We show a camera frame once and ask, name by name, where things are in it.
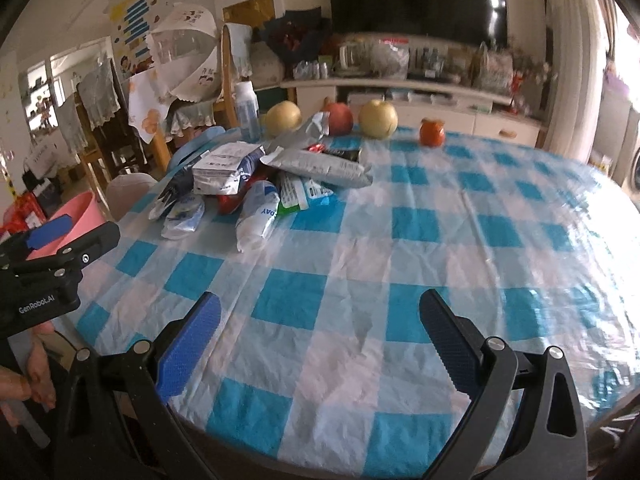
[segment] blue gripper pad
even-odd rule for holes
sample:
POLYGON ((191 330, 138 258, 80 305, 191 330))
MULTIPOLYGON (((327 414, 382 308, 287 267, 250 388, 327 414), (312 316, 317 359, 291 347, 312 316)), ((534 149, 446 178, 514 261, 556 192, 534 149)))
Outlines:
POLYGON ((220 299, 215 294, 205 292, 187 316, 178 322, 181 324, 179 332, 158 357, 156 392, 163 404, 184 390, 193 369, 220 324, 221 314, 220 299))
POLYGON ((456 390, 473 399, 479 392, 484 338, 465 317, 458 317, 435 290, 420 298, 420 320, 456 390))
POLYGON ((66 235, 73 226, 74 222, 69 215, 62 215, 49 220, 46 224, 31 231, 27 240, 27 247, 34 250, 41 249, 53 240, 66 235))

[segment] white mesh food cover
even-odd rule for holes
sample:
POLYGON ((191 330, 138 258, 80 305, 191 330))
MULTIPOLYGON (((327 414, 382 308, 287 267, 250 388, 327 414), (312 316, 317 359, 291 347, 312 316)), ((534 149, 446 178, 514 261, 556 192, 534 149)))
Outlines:
POLYGON ((220 38, 205 8, 180 4, 146 35, 158 77, 183 101, 199 102, 220 92, 220 38))

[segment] bottle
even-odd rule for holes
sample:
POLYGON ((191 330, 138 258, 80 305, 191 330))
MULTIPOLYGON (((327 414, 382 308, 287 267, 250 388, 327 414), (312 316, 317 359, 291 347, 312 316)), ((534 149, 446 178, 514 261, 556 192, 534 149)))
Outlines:
POLYGON ((258 96, 251 81, 236 84, 236 114, 240 123, 242 140, 257 142, 262 129, 258 119, 258 96))

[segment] blue checkered tablecloth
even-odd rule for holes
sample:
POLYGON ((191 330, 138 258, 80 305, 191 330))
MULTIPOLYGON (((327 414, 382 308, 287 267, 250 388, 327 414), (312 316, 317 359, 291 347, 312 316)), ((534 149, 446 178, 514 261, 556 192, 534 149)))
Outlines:
POLYGON ((290 465, 407 478, 468 406, 418 319, 433 287, 485 336, 562 347, 589 424, 639 382, 640 214, 581 164, 458 134, 440 149, 416 139, 334 139, 362 147, 373 185, 279 219, 253 253, 238 253, 236 216, 214 199, 194 235, 163 240, 147 213, 165 179, 85 270, 72 322, 99 352, 122 352, 211 290, 223 319, 172 399, 182 416, 290 465))

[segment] human hand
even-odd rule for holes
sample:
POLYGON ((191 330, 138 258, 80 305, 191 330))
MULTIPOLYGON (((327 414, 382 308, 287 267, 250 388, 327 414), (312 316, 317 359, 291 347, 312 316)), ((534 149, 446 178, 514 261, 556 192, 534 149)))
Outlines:
POLYGON ((51 381, 47 353, 42 341, 34 336, 53 333, 53 324, 48 321, 35 326, 31 332, 32 347, 27 361, 28 378, 0 367, 0 412, 13 428, 20 425, 20 420, 14 415, 9 404, 3 401, 33 399, 49 409, 56 406, 56 390, 51 381))

